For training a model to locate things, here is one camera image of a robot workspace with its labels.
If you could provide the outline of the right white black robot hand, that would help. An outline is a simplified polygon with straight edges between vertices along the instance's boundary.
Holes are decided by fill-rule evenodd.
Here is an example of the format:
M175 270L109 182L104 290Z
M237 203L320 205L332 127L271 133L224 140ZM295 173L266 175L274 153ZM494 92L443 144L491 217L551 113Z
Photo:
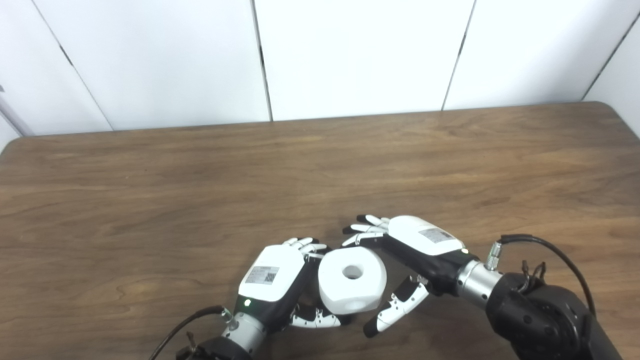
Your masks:
M381 249L416 272L391 292L363 333L374 338L412 312L429 296L457 296L458 278L468 264L477 262L462 241L442 228L412 215L378 218L360 214L357 223L343 228L349 235L342 248Z

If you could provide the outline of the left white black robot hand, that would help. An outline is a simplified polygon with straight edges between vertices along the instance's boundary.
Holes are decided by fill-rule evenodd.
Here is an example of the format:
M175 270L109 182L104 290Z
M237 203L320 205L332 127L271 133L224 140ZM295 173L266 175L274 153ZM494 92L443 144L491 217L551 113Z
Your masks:
M268 333L289 326L347 326L352 317L330 312L321 300L316 305L300 303L306 288L317 283L320 262L331 251L313 237L293 237L266 246L238 285L234 313L252 317Z

